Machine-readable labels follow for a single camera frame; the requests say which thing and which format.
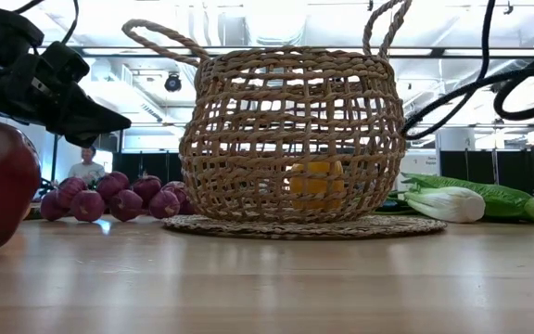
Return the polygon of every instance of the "security camera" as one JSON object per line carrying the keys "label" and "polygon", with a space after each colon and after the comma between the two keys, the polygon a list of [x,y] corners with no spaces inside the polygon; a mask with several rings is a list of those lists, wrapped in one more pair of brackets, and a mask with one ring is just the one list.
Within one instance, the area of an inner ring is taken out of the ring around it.
{"label": "security camera", "polygon": [[178,73],[171,73],[164,83],[164,88],[169,92],[178,92],[183,86],[181,85],[181,79],[178,76]]}

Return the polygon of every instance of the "ceiling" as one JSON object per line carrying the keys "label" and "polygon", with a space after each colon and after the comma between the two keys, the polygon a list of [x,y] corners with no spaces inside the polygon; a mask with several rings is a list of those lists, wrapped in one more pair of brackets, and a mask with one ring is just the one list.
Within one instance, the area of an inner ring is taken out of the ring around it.
{"label": "ceiling", "polygon": [[[0,0],[0,7],[15,9],[26,0]],[[375,0],[374,8],[383,1]],[[534,47],[534,0],[498,0],[490,47],[510,49]],[[396,47],[479,47],[486,1],[416,0],[397,33]],[[88,47],[84,54],[92,67],[92,79],[83,88],[98,102],[123,113],[133,121],[127,135],[141,149],[173,149],[182,126],[191,118],[196,92],[191,84],[194,68],[157,56],[138,57],[125,48],[140,46],[122,31],[129,19],[148,19],[191,37],[210,47],[248,48],[269,45],[314,45],[359,50],[363,25],[368,20],[368,1],[357,0],[83,0],[71,44]],[[381,17],[374,28],[372,45],[380,45],[391,20]],[[59,40],[74,16],[70,0],[46,0],[25,13],[45,33],[45,44]],[[137,33],[164,46],[178,46],[158,33]],[[392,58],[397,86],[405,112],[421,109],[438,95],[470,83],[477,75],[480,59]],[[524,66],[525,61],[495,59],[489,74]],[[180,74],[183,88],[169,93],[163,85],[170,72]],[[496,119],[490,90],[479,91],[451,122],[491,123]],[[534,104],[534,80],[515,90],[506,108],[522,109]],[[432,123],[450,110],[444,106],[425,118]],[[160,127],[161,122],[179,126]],[[525,135],[528,130],[512,131]]]}

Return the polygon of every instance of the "yellow bell pepper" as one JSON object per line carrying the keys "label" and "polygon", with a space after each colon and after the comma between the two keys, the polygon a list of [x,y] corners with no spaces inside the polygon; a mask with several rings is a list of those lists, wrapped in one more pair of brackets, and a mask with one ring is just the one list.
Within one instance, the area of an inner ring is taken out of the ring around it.
{"label": "yellow bell pepper", "polygon": [[[304,164],[296,163],[292,166],[292,171],[300,172],[304,170]],[[343,174],[343,166],[341,161],[336,161],[333,164],[333,171],[331,171],[331,163],[329,162],[309,162],[308,170],[312,173],[330,173],[332,175],[341,175]],[[308,194],[324,194],[326,193],[326,180],[317,180],[317,179],[307,179],[306,180],[306,191]],[[303,177],[290,177],[289,179],[289,189],[292,194],[303,194],[304,187],[304,178]],[[343,191],[344,182],[343,180],[332,181],[332,192],[341,192]],[[330,199],[330,200],[292,200],[292,207],[294,209],[336,209],[341,206],[341,199]]]}

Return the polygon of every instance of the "black cable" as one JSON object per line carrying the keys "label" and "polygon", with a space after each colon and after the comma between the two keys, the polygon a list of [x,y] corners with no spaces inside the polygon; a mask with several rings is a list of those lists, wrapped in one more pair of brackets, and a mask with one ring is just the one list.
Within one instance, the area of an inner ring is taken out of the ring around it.
{"label": "black cable", "polygon": [[14,10],[14,13],[17,13],[17,14],[21,14],[29,9],[32,9],[34,6],[42,3],[44,0],[31,0],[30,2],[28,2],[28,4]]}
{"label": "black cable", "polygon": [[[436,101],[430,103],[425,108],[420,111],[417,111],[414,115],[409,117],[405,122],[405,125],[400,130],[401,135],[408,140],[421,139],[426,135],[438,130],[446,122],[448,122],[461,108],[463,105],[471,98],[471,96],[476,92],[477,89],[486,86],[488,84],[495,84],[506,81],[506,85],[498,92],[494,98],[494,109],[496,113],[505,120],[508,121],[523,121],[534,118],[534,108],[527,109],[518,112],[509,112],[503,109],[503,102],[508,97],[510,93],[522,82],[524,82],[529,77],[534,77],[534,61],[528,64],[523,70],[508,71],[502,74],[491,75],[488,78],[485,78],[485,75],[488,71],[488,66],[490,64],[490,26],[491,26],[491,14],[495,7],[495,0],[489,0],[488,6],[486,8],[486,15],[483,20],[483,30],[481,33],[481,51],[482,51],[482,64],[481,70],[475,82],[467,84],[455,91],[450,92],[446,96],[443,96]],[[438,107],[450,102],[458,96],[463,96],[463,100],[454,107],[454,109],[449,112],[446,117],[444,117],[439,122],[432,125],[430,128],[424,130],[423,132],[416,135],[407,135],[407,132],[414,128],[419,122],[421,122],[425,116],[430,112],[434,111]]]}
{"label": "black cable", "polygon": [[71,36],[73,35],[73,31],[75,31],[75,27],[78,26],[78,17],[80,16],[80,6],[78,5],[78,0],[73,0],[73,7],[75,8],[75,19],[73,19],[70,29],[67,30],[65,37],[63,37],[63,40],[61,41],[63,45],[70,40]]}

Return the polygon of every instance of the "basket handle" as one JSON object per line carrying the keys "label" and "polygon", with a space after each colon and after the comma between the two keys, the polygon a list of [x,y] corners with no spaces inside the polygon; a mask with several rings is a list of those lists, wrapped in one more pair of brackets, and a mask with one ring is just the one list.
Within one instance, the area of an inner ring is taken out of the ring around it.
{"label": "basket handle", "polygon": [[370,19],[368,19],[368,22],[366,23],[366,26],[363,29],[363,53],[366,56],[372,55],[372,51],[370,49],[370,38],[372,38],[372,28],[375,25],[376,19],[378,19],[384,12],[393,8],[400,2],[402,2],[403,5],[401,5],[397,13],[395,13],[393,21],[390,22],[390,26],[388,26],[388,32],[385,35],[385,39],[383,40],[382,45],[378,50],[378,56],[380,56],[381,58],[388,57],[388,48],[393,42],[393,38],[395,38],[395,33],[397,33],[397,31],[403,24],[405,14],[407,14],[407,10],[409,10],[409,7],[412,5],[412,0],[390,0],[381,7],[379,7],[377,10],[372,12]]}
{"label": "basket handle", "polygon": [[170,28],[166,28],[160,24],[148,21],[146,19],[130,19],[129,21],[127,21],[127,23],[123,24],[122,31],[127,36],[129,36],[129,38],[136,41],[140,45],[143,45],[149,49],[156,51],[159,55],[162,55],[170,59],[174,59],[176,61],[183,62],[185,64],[195,66],[196,68],[199,67],[199,62],[196,61],[194,58],[171,52],[163,47],[160,47],[154,42],[148,41],[145,37],[138,35],[137,33],[133,31],[133,28],[137,28],[137,27],[144,27],[151,32],[159,32],[163,34],[164,36],[172,39],[173,41],[176,41],[188,47],[189,50],[191,50],[194,54],[196,54],[201,59],[200,61],[201,63],[206,60],[210,60],[210,55],[203,47],[199,46],[199,44],[197,44],[192,39],[184,37],[177,31],[174,31]]}

